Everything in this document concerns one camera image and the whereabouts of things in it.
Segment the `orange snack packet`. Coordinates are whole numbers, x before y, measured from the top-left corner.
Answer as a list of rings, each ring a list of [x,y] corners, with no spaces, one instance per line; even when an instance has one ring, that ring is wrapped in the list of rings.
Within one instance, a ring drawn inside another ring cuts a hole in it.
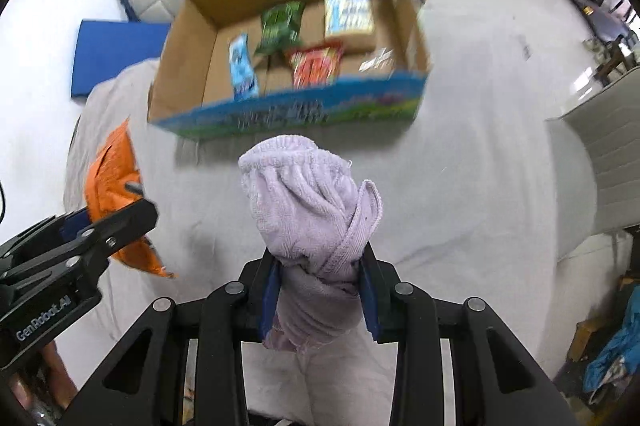
[[[91,221],[110,216],[125,206],[142,199],[126,189],[126,183],[142,184],[134,148],[125,120],[107,136],[96,158],[89,166],[85,183],[85,200]],[[150,275],[172,279],[151,242],[143,237],[112,255],[121,264]]]

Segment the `lavender towel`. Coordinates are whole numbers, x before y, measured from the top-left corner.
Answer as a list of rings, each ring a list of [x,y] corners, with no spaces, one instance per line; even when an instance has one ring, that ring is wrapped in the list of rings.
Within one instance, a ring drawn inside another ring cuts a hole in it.
[[[358,263],[383,216],[372,180],[311,139],[281,135],[239,158],[241,183],[267,250],[282,265],[267,347],[328,345],[359,323]]]

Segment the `light blue long packet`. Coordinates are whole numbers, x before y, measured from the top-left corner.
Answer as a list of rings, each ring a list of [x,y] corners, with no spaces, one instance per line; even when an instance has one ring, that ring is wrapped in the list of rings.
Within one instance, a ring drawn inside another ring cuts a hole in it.
[[[247,33],[241,33],[230,43],[228,62],[234,100],[257,98],[259,85],[248,49]]]

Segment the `red snack packet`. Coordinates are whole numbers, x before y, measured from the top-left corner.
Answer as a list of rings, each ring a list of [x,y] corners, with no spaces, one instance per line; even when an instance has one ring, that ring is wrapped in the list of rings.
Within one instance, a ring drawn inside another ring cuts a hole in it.
[[[292,69],[292,83],[296,90],[332,84],[340,71],[343,46],[339,42],[294,48],[285,53]]]

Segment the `green snack packet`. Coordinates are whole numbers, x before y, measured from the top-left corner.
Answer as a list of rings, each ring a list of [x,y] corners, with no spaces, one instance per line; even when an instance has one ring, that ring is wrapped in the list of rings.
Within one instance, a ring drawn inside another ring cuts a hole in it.
[[[265,10],[260,15],[262,36],[255,53],[269,56],[302,45],[299,33],[304,9],[304,2],[290,1]]]

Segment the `yellow blue tissue pack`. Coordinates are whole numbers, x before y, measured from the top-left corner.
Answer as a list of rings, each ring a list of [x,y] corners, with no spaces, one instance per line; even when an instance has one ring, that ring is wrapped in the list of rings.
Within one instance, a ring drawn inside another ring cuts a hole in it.
[[[326,38],[372,38],[374,34],[371,0],[324,0]]]

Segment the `blue bag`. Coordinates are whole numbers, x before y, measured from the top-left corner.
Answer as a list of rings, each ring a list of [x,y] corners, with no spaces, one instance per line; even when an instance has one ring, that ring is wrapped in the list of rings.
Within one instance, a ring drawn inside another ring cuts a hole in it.
[[[623,324],[587,365],[582,391],[593,396],[606,384],[636,374],[639,368],[639,303],[630,298]]]

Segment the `blue foam mat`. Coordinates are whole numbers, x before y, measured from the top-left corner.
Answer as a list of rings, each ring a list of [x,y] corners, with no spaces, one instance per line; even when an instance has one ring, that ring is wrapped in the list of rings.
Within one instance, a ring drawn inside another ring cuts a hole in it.
[[[79,26],[70,97],[86,98],[96,85],[113,79],[122,70],[158,58],[169,23],[82,20]]]

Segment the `grey table cloth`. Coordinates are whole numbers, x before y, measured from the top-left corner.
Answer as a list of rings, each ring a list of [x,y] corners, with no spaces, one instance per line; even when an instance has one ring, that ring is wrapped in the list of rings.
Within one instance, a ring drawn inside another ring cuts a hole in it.
[[[416,120],[314,126],[305,135],[349,161],[356,180],[378,187],[378,257],[435,297],[484,298],[548,365],[560,350],[548,318],[558,249],[546,122],[552,90],[570,79],[556,65],[558,51],[540,42],[544,23],[528,12],[440,0],[421,19],[435,67]],[[265,247],[238,165],[256,137],[195,142],[150,125],[156,69],[144,61],[93,90],[70,146],[64,205],[81,207],[90,162],[127,123],[160,214],[151,241],[174,277],[111,264],[100,280],[102,301],[58,339],[77,384],[155,298],[206,296]]]

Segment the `grey office chair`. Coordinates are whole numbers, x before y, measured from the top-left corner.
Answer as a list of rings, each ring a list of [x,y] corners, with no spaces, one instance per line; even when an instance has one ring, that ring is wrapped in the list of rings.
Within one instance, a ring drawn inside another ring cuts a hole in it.
[[[560,259],[592,235],[639,224],[639,70],[546,121]]]

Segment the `open cardboard box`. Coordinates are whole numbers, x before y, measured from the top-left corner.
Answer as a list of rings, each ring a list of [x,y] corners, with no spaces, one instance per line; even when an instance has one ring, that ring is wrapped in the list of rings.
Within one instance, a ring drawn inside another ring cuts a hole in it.
[[[430,70],[413,0],[185,0],[148,120],[187,139],[412,120]]]

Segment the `brown wooden chair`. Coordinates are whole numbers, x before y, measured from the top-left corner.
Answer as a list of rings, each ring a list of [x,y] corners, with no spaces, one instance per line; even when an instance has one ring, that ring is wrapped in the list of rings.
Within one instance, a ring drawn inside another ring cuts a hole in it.
[[[594,78],[608,87],[620,80],[626,73],[639,67],[636,55],[627,48],[620,38],[608,42],[597,54],[597,68]]]

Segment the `treadmill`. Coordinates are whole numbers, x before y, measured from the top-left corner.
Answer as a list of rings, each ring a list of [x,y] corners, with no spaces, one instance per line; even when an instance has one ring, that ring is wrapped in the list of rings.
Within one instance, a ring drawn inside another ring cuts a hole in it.
[[[633,49],[639,43],[634,30],[620,18],[610,14],[597,4],[588,0],[570,0],[588,24],[593,36],[602,44],[620,41],[627,48]]]

